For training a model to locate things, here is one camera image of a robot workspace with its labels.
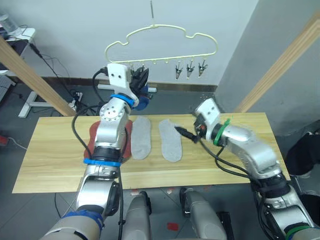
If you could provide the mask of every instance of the wooden tabletop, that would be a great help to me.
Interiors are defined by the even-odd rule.
[[[178,162],[165,160],[161,153],[159,122],[170,119],[180,126],[193,130],[195,118],[190,115],[147,115],[151,121],[151,152],[143,160],[129,159],[121,166],[124,189],[140,189],[169,186],[248,183],[246,178],[231,175],[218,169],[214,159],[200,144],[182,137],[183,154]],[[221,121],[231,118],[231,124],[252,129],[258,137],[275,151],[283,173],[288,171],[279,151],[265,113],[225,113]],[[72,117],[40,117],[26,151],[13,193],[75,192],[78,189],[86,165],[84,148],[71,129]],[[98,121],[97,116],[81,116],[76,130],[82,139],[89,141],[89,128]],[[211,144],[217,153],[219,148]],[[243,166],[240,160],[225,150],[221,157]]]

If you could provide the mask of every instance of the gray wall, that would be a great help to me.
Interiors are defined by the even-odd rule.
[[[317,10],[318,0],[258,2],[216,91],[224,111],[238,106]],[[266,112],[276,135],[320,119],[320,40],[248,112]]]
[[[207,58],[208,69],[198,78],[198,62],[187,79],[186,64],[176,81],[176,60],[168,64],[146,63],[151,82],[217,85],[237,47],[258,0],[153,0],[156,24],[184,27],[188,35],[203,32],[219,44],[216,55]],[[126,41],[126,35],[152,24],[150,0],[2,0],[0,8],[16,20],[36,29],[35,40],[44,54],[57,57],[72,77],[91,78],[107,64],[105,48],[115,41]],[[212,41],[197,36],[190,40],[178,29],[155,29],[132,36],[126,47],[110,50],[111,60],[172,57],[211,53]],[[41,76],[53,76],[50,69],[30,50],[26,62]],[[55,64],[60,74],[66,73]]]

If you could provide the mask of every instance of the black cable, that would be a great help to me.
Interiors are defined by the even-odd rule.
[[[46,108],[44,108],[44,109],[40,109],[40,110],[37,110],[37,111],[33,111],[33,109],[31,108],[31,112],[33,112],[34,114],[36,114],[36,113],[39,113],[39,112],[47,111],[47,110],[49,110],[49,109],[51,109],[51,108],[52,108],[52,106],[46,107]]]
[[[247,174],[248,176],[250,175],[249,172],[248,172],[247,170],[245,170],[243,167],[240,167],[240,166],[235,165],[235,164],[233,164],[233,163],[231,163],[231,162],[228,162],[228,161],[226,161],[226,160],[223,160],[222,158],[219,157],[219,155],[214,154],[214,153],[204,144],[204,142],[203,142],[203,141],[201,140],[201,138],[199,137],[198,132],[197,132],[197,129],[196,129],[196,126],[194,126],[194,131],[195,131],[195,133],[196,133],[196,135],[197,135],[197,137],[198,137],[198,139],[199,139],[199,142],[200,142],[201,146],[204,148],[204,150],[205,150],[208,154],[210,154],[212,157],[214,157],[214,158],[217,159],[218,161],[222,162],[223,164],[228,165],[228,166],[230,166],[230,167],[233,167],[233,168],[235,168],[235,169],[239,169],[240,171],[244,172],[244,173]]]
[[[69,91],[69,89],[67,88],[66,84],[60,79],[60,77],[58,76],[58,74],[56,73],[56,71],[50,66],[50,64],[41,56],[40,57],[44,63],[51,69],[51,71],[53,72],[53,74],[56,76],[56,78],[59,80],[59,83],[64,87],[64,89],[70,94],[70,96],[72,98],[74,98],[74,96],[71,94],[71,92]]]
[[[0,85],[0,88],[4,88],[4,89],[10,90],[10,88],[6,87],[6,86],[1,86]],[[19,96],[19,99],[23,100],[23,104],[28,104],[30,106],[30,104],[27,102],[27,100],[24,98],[24,96],[21,93],[17,93],[15,91],[11,91],[10,93]],[[31,112],[33,112],[33,113],[38,113],[38,112],[41,112],[41,111],[33,111],[33,109],[31,108]]]
[[[90,152],[90,149],[89,147],[86,145],[86,143],[81,139],[81,137],[79,136],[79,134],[77,133],[76,131],[76,128],[75,128],[75,123],[76,123],[76,120],[77,118],[79,117],[80,114],[82,114],[82,112],[84,112],[85,110],[88,110],[90,108],[97,108],[98,105],[91,105],[91,106],[86,106],[82,109],[80,109],[76,114],[75,116],[73,117],[72,119],[72,123],[71,123],[71,128],[72,128],[72,131],[75,135],[75,137],[79,140],[79,142],[82,144],[82,146],[86,149],[86,151],[88,152],[88,155],[89,155],[89,158],[92,159],[92,154]]]
[[[217,165],[218,168],[220,168],[222,171],[226,172],[226,173],[229,173],[229,174],[236,174],[237,176],[240,176],[240,177],[243,177],[243,178],[249,178],[247,175],[244,175],[244,174],[241,174],[241,173],[238,173],[238,172],[235,172],[235,171],[231,171],[231,170],[228,170],[226,168],[224,168],[223,166],[221,166],[219,163],[218,163],[218,156],[223,152],[223,150],[225,149],[225,147],[221,147],[220,150],[218,151],[218,153],[216,154],[217,157],[214,158],[214,161],[215,161],[215,164]]]
[[[57,207],[57,193],[54,194],[54,206],[55,206],[56,212],[58,213],[59,218],[61,218],[61,214]]]
[[[104,102],[103,98],[100,96],[99,92],[98,92],[98,89],[97,89],[97,86],[95,84],[95,80],[96,80],[96,77],[99,75],[99,74],[102,74],[103,73],[103,70],[100,69],[99,71],[97,71],[93,77],[92,77],[92,87],[93,87],[93,90],[95,92],[95,94],[97,95],[97,97],[100,99],[101,102]]]
[[[70,73],[69,73],[68,69],[60,62],[59,58],[51,57],[51,56],[46,55],[46,54],[42,54],[42,56],[46,56],[47,58],[44,58],[46,60],[51,60],[53,69],[54,69],[54,60],[57,60],[58,63],[61,65],[61,67],[63,67],[63,69],[65,70],[66,74],[68,75],[69,81],[71,81],[71,76],[70,76]]]
[[[123,160],[124,154],[126,152],[126,148],[128,145],[128,131],[124,128],[125,131],[125,142],[123,146],[123,151],[121,153],[121,161]],[[121,179],[121,171],[120,167],[118,167],[119,171],[119,186],[120,186],[120,214],[119,214],[119,233],[118,233],[118,240],[122,240],[122,232],[123,232],[123,225],[124,225],[124,190],[122,186],[122,179]]]
[[[264,204],[265,204],[265,200],[266,200],[266,195],[264,193],[261,194],[261,201],[259,203],[259,206],[258,206],[258,221],[259,221],[259,224],[260,224],[260,227],[263,231],[263,233],[267,236],[267,238],[269,240],[275,240],[269,233],[268,231],[266,230],[265,228],[265,222],[263,220],[263,217],[262,217],[262,212],[263,212],[263,207],[264,207]]]
[[[54,112],[57,112],[57,113],[59,114],[58,117],[61,117],[61,116],[62,116],[60,112],[58,112],[57,110],[53,109],[52,112],[50,113],[50,117],[53,117],[53,116],[54,116]]]

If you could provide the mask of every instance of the hanger hook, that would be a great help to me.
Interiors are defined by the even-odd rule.
[[[151,8],[152,26],[155,26],[154,7],[152,5],[152,0],[150,0],[150,8]]]

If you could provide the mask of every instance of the power strip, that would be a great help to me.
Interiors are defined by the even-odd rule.
[[[81,98],[83,96],[82,92],[77,92],[76,95],[79,97],[78,102],[81,102]],[[77,112],[76,100],[73,99],[72,102],[69,102],[68,105]]]

